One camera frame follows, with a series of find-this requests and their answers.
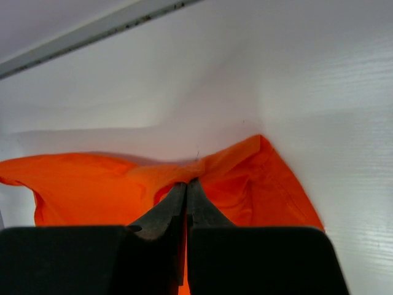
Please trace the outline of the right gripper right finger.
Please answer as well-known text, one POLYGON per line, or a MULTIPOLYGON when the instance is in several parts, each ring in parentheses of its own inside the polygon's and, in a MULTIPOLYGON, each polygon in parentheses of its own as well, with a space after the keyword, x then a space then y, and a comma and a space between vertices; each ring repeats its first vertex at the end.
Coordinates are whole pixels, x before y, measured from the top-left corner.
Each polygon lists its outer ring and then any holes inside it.
POLYGON ((222 249, 235 225, 207 198, 198 178, 187 186, 187 279, 191 294, 213 294, 227 271, 222 249))

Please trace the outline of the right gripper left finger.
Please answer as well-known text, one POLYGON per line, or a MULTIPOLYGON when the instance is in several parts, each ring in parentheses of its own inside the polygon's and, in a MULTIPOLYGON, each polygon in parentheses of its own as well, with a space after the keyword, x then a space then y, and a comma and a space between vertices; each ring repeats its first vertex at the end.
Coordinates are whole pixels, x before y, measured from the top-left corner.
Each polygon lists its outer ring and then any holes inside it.
POLYGON ((145 248, 142 257, 177 286, 184 284, 186 192, 186 183, 176 183, 163 200, 129 225, 145 248))

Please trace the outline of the orange t shirt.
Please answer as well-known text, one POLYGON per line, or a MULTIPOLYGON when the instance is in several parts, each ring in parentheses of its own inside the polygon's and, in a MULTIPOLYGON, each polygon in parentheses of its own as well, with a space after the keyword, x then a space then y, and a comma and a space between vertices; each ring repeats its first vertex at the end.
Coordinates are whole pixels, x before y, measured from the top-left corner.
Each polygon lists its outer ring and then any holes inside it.
POLYGON ((329 248, 300 183, 260 135, 186 166, 141 166, 94 154, 1 163, 1 182, 30 189, 34 227, 1 231, 2 294, 191 294, 144 259, 129 225, 176 183, 198 178, 235 225, 222 249, 227 273, 213 294, 313 294, 329 248))

